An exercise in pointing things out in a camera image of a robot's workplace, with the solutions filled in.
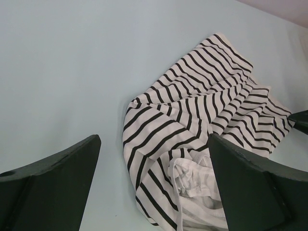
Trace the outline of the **black white striped tank top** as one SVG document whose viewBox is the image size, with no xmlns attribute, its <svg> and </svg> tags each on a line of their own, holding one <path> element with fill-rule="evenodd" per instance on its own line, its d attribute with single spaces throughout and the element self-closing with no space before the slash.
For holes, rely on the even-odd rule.
<svg viewBox="0 0 308 231">
<path fill-rule="evenodd" d="M 290 111 L 216 33 L 130 102 L 123 155 L 139 210 L 165 231 L 226 231 L 208 138 L 269 157 L 290 132 Z"/>
</svg>

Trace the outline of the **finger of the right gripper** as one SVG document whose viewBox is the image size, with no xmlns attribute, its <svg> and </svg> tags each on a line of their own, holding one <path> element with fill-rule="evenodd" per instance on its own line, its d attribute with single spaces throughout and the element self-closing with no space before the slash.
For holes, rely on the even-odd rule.
<svg viewBox="0 0 308 231">
<path fill-rule="evenodd" d="M 308 110 L 291 114 L 288 119 L 295 123 L 296 130 L 308 135 Z"/>
</svg>

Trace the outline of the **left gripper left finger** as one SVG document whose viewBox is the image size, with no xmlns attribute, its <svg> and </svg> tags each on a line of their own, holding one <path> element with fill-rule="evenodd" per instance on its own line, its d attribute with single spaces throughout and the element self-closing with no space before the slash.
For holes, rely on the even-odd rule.
<svg viewBox="0 0 308 231">
<path fill-rule="evenodd" d="M 78 231 L 100 153 L 99 135 L 0 175 L 2 231 Z"/>
</svg>

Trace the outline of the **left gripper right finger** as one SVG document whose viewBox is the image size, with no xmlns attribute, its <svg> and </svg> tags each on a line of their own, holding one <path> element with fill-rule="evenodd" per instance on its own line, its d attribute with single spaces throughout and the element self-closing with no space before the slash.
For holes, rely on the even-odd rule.
<svg viewBox="0 0 308 231">
<path fill-rule="evenodd" d="M 230 231 L 306 231 L 308 174 L 247 151 L 217 134 L 208 140 Z"/>
</svg>

